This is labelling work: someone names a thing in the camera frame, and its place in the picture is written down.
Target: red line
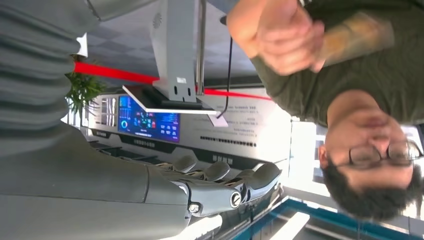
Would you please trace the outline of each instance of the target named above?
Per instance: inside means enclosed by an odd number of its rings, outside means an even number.
[[[93,64],[87,64],[82,62],[76,62],[75,63],[75,72],[82,73],[82,74],[89,74],[89,75],[96,75],[96,76],[102,76],[107,78],[114,78],[114,79],[122,79],[122,80],[128,80],[136,83],[141,84],[152,84],[154,81],[159,80],[157,77],[139,74],[135,72],[128,72],[123,71],[115,68],[105,67],[105,66],[98,66]],[[215,90],[211,88],[205,88],[204,94],[207,96],[222,96],[222,97],[237,97],[237,98],[250,98],[250,99],[261,99],[261,100],[271,100],[269,97],[265,96],[258,96],[253,94],[245,94],[245,93],[238,93],[233,91],[222,91],[222,90]]]

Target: bolt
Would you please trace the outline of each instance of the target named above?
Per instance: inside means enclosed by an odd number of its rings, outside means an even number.
[[[242,202],[242,196],[240,195],[240,193],[238,191],[235,191],[231,195],[230,201],[231,201],[230,202],[231,203],[231,207],[237,208],[240,205],[240,203]]]
[[[190,213],[195,214],[199,212],[200,206],[197,203],[192,203],[188,207],[188,210],[190,211]]]

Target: ear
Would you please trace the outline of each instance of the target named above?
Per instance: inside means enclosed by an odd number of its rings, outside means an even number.
[[[319,165],[322,169],[326,169],[329,165],[329,160],[327,158],[327,149],[325,145],[321,145],[318,148],[318,156],[319,156]]]

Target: man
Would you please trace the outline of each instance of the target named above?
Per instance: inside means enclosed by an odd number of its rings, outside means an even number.
[[[323,68],[317,51],[325,29],[359,11],[390,20],[395,46]],[[360,219],[400,214],[421,190],[412,163],[422,154],[400,126],[424,122],[421,5],[240,0],[227,26],[272,99],[289,114],[328,127],[319,161],[334,200]]]

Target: monitor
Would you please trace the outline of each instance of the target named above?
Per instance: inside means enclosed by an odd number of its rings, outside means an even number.
[[[130,96],[120,96],[118,132],[178,143],[180,114],[145,112]]]

